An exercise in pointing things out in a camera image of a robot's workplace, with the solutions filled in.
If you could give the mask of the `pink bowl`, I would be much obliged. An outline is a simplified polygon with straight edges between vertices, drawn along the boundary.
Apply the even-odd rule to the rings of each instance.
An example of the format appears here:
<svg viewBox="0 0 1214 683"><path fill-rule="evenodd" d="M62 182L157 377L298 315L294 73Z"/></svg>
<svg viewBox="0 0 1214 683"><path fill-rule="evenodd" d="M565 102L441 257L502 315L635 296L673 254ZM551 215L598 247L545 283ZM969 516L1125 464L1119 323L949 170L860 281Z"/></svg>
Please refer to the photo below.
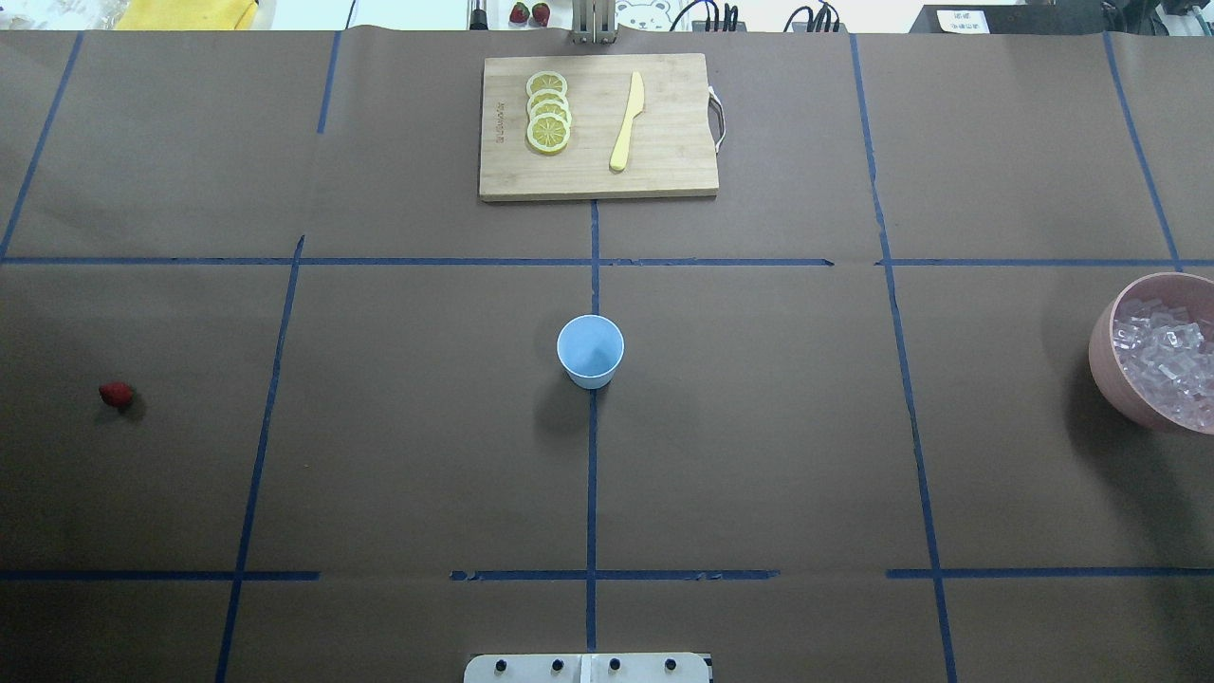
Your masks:
<svg viewBox="0 0 1214 683"><path fill-rule="evenodd" d="M1212 320L1212 288L1209 278L1191 275L1191 273L1162 271L1136 278L1122 288L1114 298L1097 315L1097 321L1090 332L1088 362L1093 380L1101 395L1114 406L1121 415L1130 419L1140 427L1162 433L1190 433L1212 436L1210 427L1184 425L1179 419L1165 415L1145 397L1131 379L1121 368L1114 346L1114 315L1118 314L1128 298L1161 298L1165 304L1187 307L1192 314Z"/></svg>

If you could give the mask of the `lemon slice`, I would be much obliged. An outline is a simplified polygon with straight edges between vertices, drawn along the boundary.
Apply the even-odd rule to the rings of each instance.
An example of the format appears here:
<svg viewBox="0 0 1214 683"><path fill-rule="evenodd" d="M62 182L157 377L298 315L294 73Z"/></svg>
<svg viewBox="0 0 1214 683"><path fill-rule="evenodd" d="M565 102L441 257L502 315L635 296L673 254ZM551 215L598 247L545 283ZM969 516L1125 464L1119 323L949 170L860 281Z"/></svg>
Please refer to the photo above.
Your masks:
<svg viewBox="0 0 1214 683"><path fill-rule="evenodd" d="M563 124L567 125L567 126L571 126L572 123L573 123L573 120L572 120L572 109L569 108L568 110L563 110L563 109L560 109L558 107L555 107L554 110L549 110L549 112L545 112L545 113L541 113L541 112L537 110L537 116L529 116L528 118L528 123L529 124L534 124L534 123L545 120L545 118L548 118L548 120L560 120L560 121L563 121Z"/></svg>
<svg viewBox="0 0 1214 683"><path fill-rule="evenodd" d="M572 126L567 126L560 120L545 118L545 120L534 124L527 123L524 133L527 133L527 143L532 150L550 156L565 150L565 147L568 146Z"/></svg>
<svg viewBox="0 0 1214 683"><path fill-rule="evenodd" d="M545 113L554 110L555 107L560 109L568 110L569 102L565 93L556 89L541 89L537 90L528 97L527 110L529 116L537 116L537 110Z"/></svg>
<svg viewBox="0 0 1214 683"><path fill-rule="evenodd" d="M558 92L561 96L567 95L568 82L565 76L558 72L541 70L532 74L528 81L524 84L524 90L527 90L528 96L534 96L538 92L554 91Z"/></svg>

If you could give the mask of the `yellow plastic knife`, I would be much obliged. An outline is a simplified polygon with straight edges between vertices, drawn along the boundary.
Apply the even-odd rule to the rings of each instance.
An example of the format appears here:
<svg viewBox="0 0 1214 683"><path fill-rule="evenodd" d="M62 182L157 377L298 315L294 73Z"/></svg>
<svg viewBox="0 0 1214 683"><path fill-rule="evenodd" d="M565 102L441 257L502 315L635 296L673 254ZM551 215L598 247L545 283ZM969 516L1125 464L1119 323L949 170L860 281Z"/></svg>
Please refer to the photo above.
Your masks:
<svg viewBox="0 0 1214 683"><path fill-rule="evenodd" d="M613 148L609 154L609 169L612 170L612 173L623 173L628 167L629 159L632 155L632 131L635 120L643 113L645 99L646 89L643 76L640 72L632 72L620 129L618 135L615 135L615 143L613 143Z"/></svg>

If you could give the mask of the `yellow cloth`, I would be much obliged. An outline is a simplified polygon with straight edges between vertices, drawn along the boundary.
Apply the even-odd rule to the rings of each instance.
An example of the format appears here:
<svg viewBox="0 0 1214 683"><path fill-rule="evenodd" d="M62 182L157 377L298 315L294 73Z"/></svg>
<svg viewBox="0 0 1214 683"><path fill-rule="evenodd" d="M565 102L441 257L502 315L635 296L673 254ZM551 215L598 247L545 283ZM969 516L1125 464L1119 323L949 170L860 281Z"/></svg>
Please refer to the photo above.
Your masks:
<svg viewBox="0 0 1214 683"><path fill-rule="evenodd" d="M130 1L117 21L125 32L227 32L251 27L260 1Z"/></svg>

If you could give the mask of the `aluminium frame post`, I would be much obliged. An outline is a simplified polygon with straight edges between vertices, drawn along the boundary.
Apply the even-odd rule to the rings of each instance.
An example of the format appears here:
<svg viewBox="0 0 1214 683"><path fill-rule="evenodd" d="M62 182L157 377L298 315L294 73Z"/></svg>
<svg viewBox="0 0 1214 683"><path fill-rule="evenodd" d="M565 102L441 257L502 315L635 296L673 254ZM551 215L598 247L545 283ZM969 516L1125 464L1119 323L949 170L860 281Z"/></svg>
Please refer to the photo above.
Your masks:
<svg viewBox="0 0 1214 683"><path fill-rule="evenodd" d="M615 1L574 0L571 2L571 40L575 45L611 45L618 39Z"/></svg>

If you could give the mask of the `pile of clear ice cubes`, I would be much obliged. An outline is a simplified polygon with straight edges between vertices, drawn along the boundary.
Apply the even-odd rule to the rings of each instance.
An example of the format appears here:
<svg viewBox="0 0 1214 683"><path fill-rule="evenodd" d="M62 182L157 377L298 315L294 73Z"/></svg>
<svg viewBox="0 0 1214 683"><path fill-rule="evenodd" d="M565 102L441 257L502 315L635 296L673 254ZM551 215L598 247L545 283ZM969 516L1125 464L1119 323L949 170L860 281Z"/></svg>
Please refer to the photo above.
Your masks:
<svg viewBox="0 0 1214 683"><path fill-rule="evenodd" d="M1213 425L1212 323L1161 298L1124 298L1112 345L1119 368L1150 406L1189 428Z"/></svg>

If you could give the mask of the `light blue cup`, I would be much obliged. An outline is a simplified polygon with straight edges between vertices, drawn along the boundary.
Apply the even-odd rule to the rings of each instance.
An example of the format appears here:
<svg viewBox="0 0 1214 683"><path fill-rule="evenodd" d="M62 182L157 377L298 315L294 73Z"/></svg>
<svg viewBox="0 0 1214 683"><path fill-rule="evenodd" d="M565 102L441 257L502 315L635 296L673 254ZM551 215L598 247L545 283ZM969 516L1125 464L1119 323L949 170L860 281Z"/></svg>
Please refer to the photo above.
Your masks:
<svg viewBox="0 0 1214 683"><path fill-rule="evenodd" d="M625 355L625 338L603 315L578 315L558 332L558 362L582 389L605 388Z"/></svg>

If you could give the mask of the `red strawberry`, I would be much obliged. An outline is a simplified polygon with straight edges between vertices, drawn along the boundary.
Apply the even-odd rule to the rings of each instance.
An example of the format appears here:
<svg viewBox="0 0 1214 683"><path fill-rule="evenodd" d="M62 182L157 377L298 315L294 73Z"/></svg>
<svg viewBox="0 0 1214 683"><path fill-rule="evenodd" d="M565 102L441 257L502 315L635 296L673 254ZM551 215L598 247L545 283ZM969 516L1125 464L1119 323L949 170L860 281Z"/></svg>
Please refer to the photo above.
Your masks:
<svg viewBox="0 0 1214 683"><path fill-rule="evenodd" d="M104 405L121 411L134 406L136 393L134 386L124 383L124 381L113 381L113 383L100 386L100 398Z"/></svg>

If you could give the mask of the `spare strawberry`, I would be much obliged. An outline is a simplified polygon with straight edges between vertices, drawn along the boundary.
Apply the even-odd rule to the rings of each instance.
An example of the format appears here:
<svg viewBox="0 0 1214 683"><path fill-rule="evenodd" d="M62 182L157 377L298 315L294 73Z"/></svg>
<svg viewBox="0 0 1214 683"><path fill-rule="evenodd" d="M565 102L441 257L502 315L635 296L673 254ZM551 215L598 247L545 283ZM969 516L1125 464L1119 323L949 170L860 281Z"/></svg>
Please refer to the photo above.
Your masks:
<svg viewBox="0 0 1214 683"><path fill-rule="evenodd" d="M532 17L531 7L524 1L516 1L507 15L511 25L528 25Z"/></svg>
<svg viewBox="0 0 1214 683"><path fill-rule="evenodd" d="M551 17L551 8L548 2L535 2L531 6L531 21L533 25L546 28Z"/></svg>

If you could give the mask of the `wooden cutting board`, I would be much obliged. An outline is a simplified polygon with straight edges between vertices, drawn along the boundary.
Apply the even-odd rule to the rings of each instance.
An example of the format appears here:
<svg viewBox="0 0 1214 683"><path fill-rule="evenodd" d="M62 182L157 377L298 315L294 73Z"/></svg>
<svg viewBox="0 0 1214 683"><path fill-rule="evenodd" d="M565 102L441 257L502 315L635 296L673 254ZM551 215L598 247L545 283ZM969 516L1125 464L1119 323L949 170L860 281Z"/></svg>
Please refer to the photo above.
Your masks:
<svg viewBox="0 0 1214 683"><path fill-rule="evenodd" d="M569 82L571 141L555 155L527 143L524 84L541 70ZM646 99L632 155L612 173L632 72ZM702 53L487 58L483 64L480 197L486 203L602 198L713 197L717 147L709 124L709 78Z"/></svg>

